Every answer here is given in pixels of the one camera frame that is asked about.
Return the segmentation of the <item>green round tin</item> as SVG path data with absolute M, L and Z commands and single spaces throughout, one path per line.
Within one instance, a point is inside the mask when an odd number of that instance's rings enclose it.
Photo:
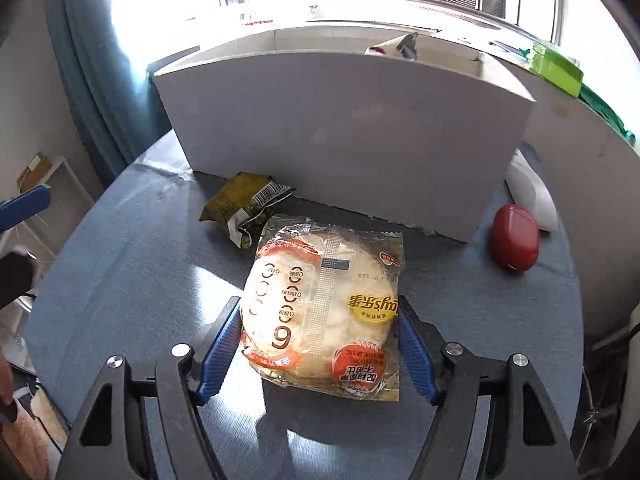
M 579 96 L 584 73 L 554 47 L 535 42 L 529 51 L 528 69 L 572 98 Z

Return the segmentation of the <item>blue curtain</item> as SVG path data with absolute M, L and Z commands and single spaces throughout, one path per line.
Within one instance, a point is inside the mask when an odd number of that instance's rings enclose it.
M 106 188 L 171 129 L 149 72 L 118 44 L 111 0 L 44 0 L 70 114 Z

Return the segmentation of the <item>white cardboard storage box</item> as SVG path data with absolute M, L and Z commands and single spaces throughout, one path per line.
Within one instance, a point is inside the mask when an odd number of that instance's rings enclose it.
M 192 169 L 268 174 L 306 200 L 469 240 L 534 97 L 496 58 L 430 36 L 371 54 L 389 27 L 249 28 L 154 81 Z

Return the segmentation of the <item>green wipes pack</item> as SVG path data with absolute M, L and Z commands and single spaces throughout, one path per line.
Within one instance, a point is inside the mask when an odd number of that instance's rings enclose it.
M 600 96 L 598 96 L 597 93 L 590 89 L 586 84 L 582 84 L 578 98 L 586 104 L 590 110 L 598 114 L 605 122 L 607 122 L 608 125 L 623 139 L 625 139 L 629 145 L 636 145 L 636 136 L 625 127 L 622 118 L 614 112 L 612 107 L 610 107 L 604 99 L 600 98 Z

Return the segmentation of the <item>yellow green small pack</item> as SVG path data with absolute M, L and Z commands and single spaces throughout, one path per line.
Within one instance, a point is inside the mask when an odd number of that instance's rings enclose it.
M 239 172 L 204 205 L 198 220 L 215 222 L 237 248 L 247 249 L 271 208 L 294 191 L 291 185 L 278 183 L 271 176 Z

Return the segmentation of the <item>round bread pack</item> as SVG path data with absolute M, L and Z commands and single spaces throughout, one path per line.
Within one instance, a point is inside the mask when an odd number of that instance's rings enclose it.
M 242 355 L 282 387 L 398 401 L 404 264 L 397 231 L 272 217 L 240 301 Z

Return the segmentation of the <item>red oval case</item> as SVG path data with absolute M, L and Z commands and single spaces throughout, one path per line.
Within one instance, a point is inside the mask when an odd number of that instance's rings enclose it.
M 539 255 L 540 235 L 535 218 L 515 204 L 502 206 L 492 222 L 489 252 L 498 266 L 524 273 Z

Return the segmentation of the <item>white remote control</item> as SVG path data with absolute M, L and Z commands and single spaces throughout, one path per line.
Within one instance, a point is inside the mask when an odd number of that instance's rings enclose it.
M 506 168 L 506 185 L 514 203 L 534 217 L 541 231 L 556 232 L 559 229 L 558 211 L 551 194 L 519 148 Z

